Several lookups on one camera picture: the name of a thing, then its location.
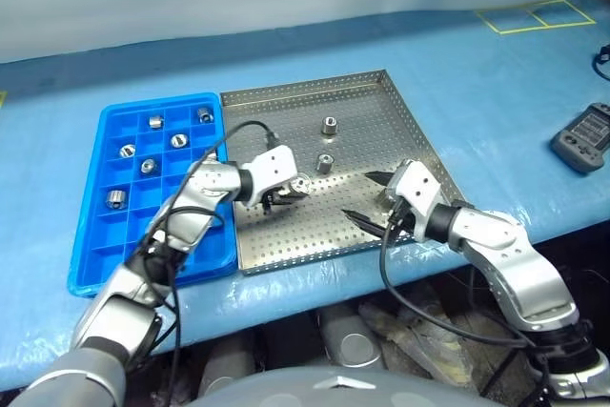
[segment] cable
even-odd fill
[[[157,340],[154,342],[154,344],[152,345],[150,351],[154,350],[156,347],[158,347],[159,345],[161,345],[166,338],[168,338],[170,336],[170,334],[172,333],[172,331],[175,329],[176,327],[176,322],[175,319],[173,320],[173,323],[170,325],[170,327],[165,331],[165,333],[163,333],[161,336],[159,336],[157,338]]]
[[[546,360],[546,357],[544,356],[541,356],[539,358],[539,362],[542,365],[542,377],[536,384],[536,388],[534,388],[534,391],[532,391],[532,393],[530,393],[524,400],[522,400],[519,403],[518,407],[529,407],[530,405],[533,405],[534,403],[538,402],[538,400],[544,395],[544,390],[549,384],[549,363]]]
[[[601,62],[599,61],[599,58],[600,58],[600,55],[599,55],[599,54],[596,54],[596,55],[593,57],[593,62],[591,63],[591,66],[593,67],[593,70],[595,71],[595,73],[596,73],[597,75],[599,75],[599,76],[600,76],[601,78],[603,78],[604,80],[608,80],[608,81],[610,81],[610,75],[607,75],[606,73],[604,73],[604,72],[603,72],[603,71],[601,71],[601,69],[600,69],[600,64],[605,64],[605,62],[604,62],[604,63],[601,63]]]
[[[459,279],[459,277],[457,277],[456,275],[453,275],[451,272],[446,272],[446,274],[448,276],[450,276],[453,280],[455,280],[457,283],[459,283],[461,286],[463,286],[464,288],[468,288],[468,285],[466,283],[464,283],[461,279]],[[482,286],[477,286],[474,289],[489,291],[489,288],[484,288]]]
[[[603,281],[606,285],[610,285],[610,281],[608,281],[608,279],[603,276],[602,274],[600,274],[598,271],[594,271],[593,269],[582,269],[581,272],[585,272],[587,274],[592,274],[594,276],[596,276],[597,278],[599,278],[601,281]]]
[[[225,224],[225,219],[222,217],[222,215],[220,215],[216,212],[212,212],[207,209],[203,209],[201,207],[185,206],[185,207],[179,207],[177,209],[171,209],[169,211],[169,216],[171,216],[173,214],[206,214],[208,216],[214,216],[223,225]],[[150,246],[149,244],[151,242],[151,238],[153,237],[154,233],[158,229],[161,222],[162,222],[162,219],[159,219],[156,222],[156,224],[149,229],[149,231],[145,234],[145,236],[142,237],[142,240],[140,242],[140,247]],[[175,315],[175,307],[166,300],[166,298],[158,291],[158,289],[151,282],[151,273],[149,271],[148,261],[152,257],[153,257],[152,254],[144,253],[144,262],[142,263],[142,267],[144,268],[144,276],[143,276],[144,282],[146,283],[146,286],[148,286],[149,289],[152,291],[152,294],[157,299],[157,301],[159,303],[163,304],[170,312],[172,312]]]
[[[520,337],[521,339],[523,339],[524,341],[527,342],[529,347],[536,347],[536,344],[528,336],[526,336],[519,329],[517,329],[515,326],[513,326],[510,323],[507,323],[506,321],[498,318],[497,316],[490,314],[486,310],[482,310],[479,308],[479,306],[475,303],[474,289],[475,289],[475,275],[476,274],[477,274],[477,269],[475,268],[475,266],[472,266],[470,268],[470,274],[468,276],[468,304],[470,305],[470,308],[473,309],[474,312],[477,312],[478,314],[485,316],[487,319],[494,321],[498,326],[504,328],[504,330],[508,331],[509,333],[514,334],[517,337]]]
[[[489,392],[492,387],[498,382],[500,377],[504,375],[504,372],[506,371],[506,369],[508,369],[508,366],[511,365],[511,363],[515,360],[518,354],[519,350],[516,348],[513,348],[510,352],[508,352],[506,358],[499,364],[498,368],[492,374],[492,376],[489,377],[489,380],[487,380],[487,383],[485,383],[483,389],[480,390],[481,397],[487,397],[487,395],[489,395]]]
[[[445,331],[449,331],[450,333],[457,334],[458,336],[468,338],[470,340],[474,340],[475,342],[484,343],[487,345],[498,345],[502,347],[508,348],[526,348],[528,346],[528,342],[523,339],[514,339],[514,338],[501,338],[501,337],[488,337],[488,336],[480,336],[478,334],[471,333],[469,331],[463,330],[453,324],[450,324],[442,319],[438,319],[435,316],[429,315],[424,312],[414,303],[407,300],[398,290],[392,285],[390,282],[390,278],[388,277],[388,273],[386,271],[386,252],[388,249],[388,239],[390,237],[390,232],[392,231],[393,226],[388,225],[383,233],[383,238],[381,239],[381,248],[379,250],[379,272],[381,274],[381,279],[383,280],[383,284],[386,289],[406,308],[411,310],[414,314],[419,317],[430,321],[431,323],[436,324],[438,327],[444,329]]]
[[[175,315],[175,321],[174,321],[175,344],[173,347],[172,368],[170,370],[170,381],[168,383],[167,395],[166,395],[165,401],[164,401],[165,407],[169,407],[169,405],[172,401],[173,388],[174,388],[175,379],[176,379],[177,370],[178,370],[178,362],[180,359],[180,342],[181,342],[181,334],[182,334],[182,323],[180,322],[180,309],[179,309],[179,304],[178,304],[178,291],[175,286],[175,267],[173,266],[173,263],[176,261],[176,259],[173,259],[173,253],[170,252],[169,237],[168,237],[168,234],[170,233],[169,232],[170,216],[176,212],[186,212],[187,211],[186,207],[181,207],[179,209],[174,210],[173,206],[175,205],[177,198],[184,191],[184,188],[186,187],[189,180],[193,177],[193,174],[195,173],[195,171],[197,171],[199,169],[201,164],[203,164],[203,162],[208,158],[208,156],[210,156],[210,154],[212,154],[212,152],[215,152],[215,150],[218,147],[220,147],[220,145],[222,145],[227,139],[229,139],[236,132],[240,131],[241,129],[243,129],[247,126],[259,126],[259,127],[263,128],[266,131],[268,147],[271,148],[271,147],[274,147],[277,145],[277,137],[276,137],[275,133],[271,129],[269,129],[269,127],[265,123],[263,123],[261,121],[256,121],[256,120],[245,121],[243,123],[238,124],[237,126],[234,126],[231,129],[229,129],[222,136],[222,138],[217,140],[208,150],[206,150],[202,154],[202,156],[194,164],[191,165],[191,167],[189,168],[189,171],[186,173],[186,175],[182,179],[180,186],[178,186],[177,191],[170,198],[170,201],[169,201],[168,207],[167,207],[167,211],[161,216],[161,218],[159,218],[159,221],[157,222],[157,224],[155,224],[154,227],[152,227],[149,230],[149,232],[145,235],[145,241],[147,243],[150,242],[154,231],[156,231],[156,229],[159,226],[161,226],[161,224],[163,225],[163,232],[166,235],[163,239],[163,243],[161,244],[161,254],[162,254],[163,258],[166,260],[166,268],[168,269],[168,281],[170,283],[170,288],[172,289],[173,314]],[[197,210],[198,212],[205,210],[205,209],[200,209],[198,207],[194,207],[193,209],[198,209]],[[213,213],[213,214],[216,217],[219,217],[220,219],[222,219],[222,216],[220,216],[216,213]],[[144,270],[145,271],[147,269],[146,263],[147,263],[147,261],[145,259],[145,261],[144,261]],[[153,290],[156,290],[156,288],[152,284],[147,283],[147,285],[149,287],[151,287]],[[164,305],[166,305],[166,307],[168,307],[168,302],[165,299],[162,301],[162,303]]]
[[[178,290],[175,286],[175,270],[172,263],[166,265],[168,269],[168,279],[172,288],[173,306],[175,307],[175,344],[172,354],[172,368],[170,369],[170,381],[168,382],[168,393],[165,398],[165,407],[169,407],[172,402],[173,387],[178,374],[178,362],[180,359],[180,343],[182,341],[182,322],[180,321],[180,304],[178,303]]]

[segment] remote controller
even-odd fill
[[[589,173],[603,166],[610,146],[610,105],[592,104],[551,141],[551,148],[570,167]]]

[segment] stainless steel tray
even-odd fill
[[[264,121],[293,149],[299,171],[312,179],[309,197],[274,207],[270,215],[260,206],[235,205],[239,267],[246,274],[378,245],[341,209],[385,224],[388,209],[379,198],[382,188],[363,173],[393,171],[405,158],[423,161],[448,199],[463,199],[386,71],[224,92],[221,98],[227,130],[248,119]],[[335,137],[320,132],[326,116],[337,119]],[[228,149],[230,159],[249,161],[264,151],[264,135],[248,128],[229,140]],[[335,158],[328,175],[315,171],[321,153]]]

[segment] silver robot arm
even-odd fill
[[[115,269],[84,313],[74,330],[71,350],[11,407],[46,406],[49,402],[60,407],[121,407],[125,373],[149,354],[161,328],[156,308],[171,291],[168,258],[162,249],[166,237],[176,272],[212,225],[219,203],[240,201],[252,207],[262,201],[269,205],[266,197],[297,174],[293,152],[284,145],[240,168],[221,164],[214,157],[191,172],[173,205],[173,198],[168,198],[152,219],[147,231],[150,236],[145,236],[132,256]],[[167,212],[166,226],[161,222]]]
[[[438,181],[417,161],[397,169],[386,194],[396,202],[395,209],[400,204],[408,209],[408,230],[417,241],[447,243],[483,273],[507,321],[546,356],[552,397],[610,397],[607,357],[579,322],[576,303],[558,271],[532,247],[518,221],[466,203],[448,205]],[[532,372],[541,376],[534,355],[529,356]]]

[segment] metal bushing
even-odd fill
[[[135,145],[132,145],[131,143],[123,145],[118,151],[118,154],[121,157],[132,157],[135,154]]]
[[[161,129],[163,127],[163,116],[157,114],[149,118],[149,126],[151,129]]]
[[[312,186],[312,179],[305,173],[300,172],[296,178],[290,182],[290,189],[295,193],[309,194]]]
[[[106,194],[106,206],[111,210],[122,210],[127,207],[127,193],[122,190],[110,190]]]
[[[174,148],[184,148],[189,144],[189,137],[185,133],[177,133],[170,139],[170,144]]]
[[[330,156],[328,153],[322,153],[317,157],[317,164],[315,165],[315,169],[320,173],[329,173],[333,168],[333,164],[335,164],[335,159]]]
[[[158,165],[156,161],[151,157],[145,159],[144,161],[142,161],[142,164],[140,164],[140,172],[142,172],[144,175],[156,173],[157,169]]]
[[[332,116],[327,116],[326,118],[324,118],[324,121],[322,122],[322,133],[324,133],[326,135],[335,135],[336,126],[337,126],[336,118],[334,118]]]
[[[208,124],[214,121],[212,111],[206,109],[205,107],[197,109],[197,118],[201,124]]]

